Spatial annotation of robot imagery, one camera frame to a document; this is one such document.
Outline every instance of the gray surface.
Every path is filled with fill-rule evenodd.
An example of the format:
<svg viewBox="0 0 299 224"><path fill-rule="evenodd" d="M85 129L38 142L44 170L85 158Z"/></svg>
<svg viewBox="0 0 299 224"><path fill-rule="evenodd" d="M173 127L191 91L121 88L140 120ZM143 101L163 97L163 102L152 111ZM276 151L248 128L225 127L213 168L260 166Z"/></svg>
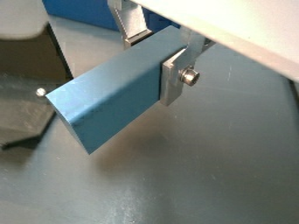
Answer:
<svg viewBox="0 0 299 224"><path fill-rule="evenodd" d="M60 41L70 34L62 21ZM72 35L62 48L70 64L84 59L70 55L82 46L89 55L101 48L98 61L120 51L119 34L62 23L77 27L78 42ZM90 28L92 40L109 45L81 44ZM297 223L299 115L288 83L220 45L196 68L199 84L171 107L156 103L90 156L58 119L36 150L1 152L0 223Z"/></svg>

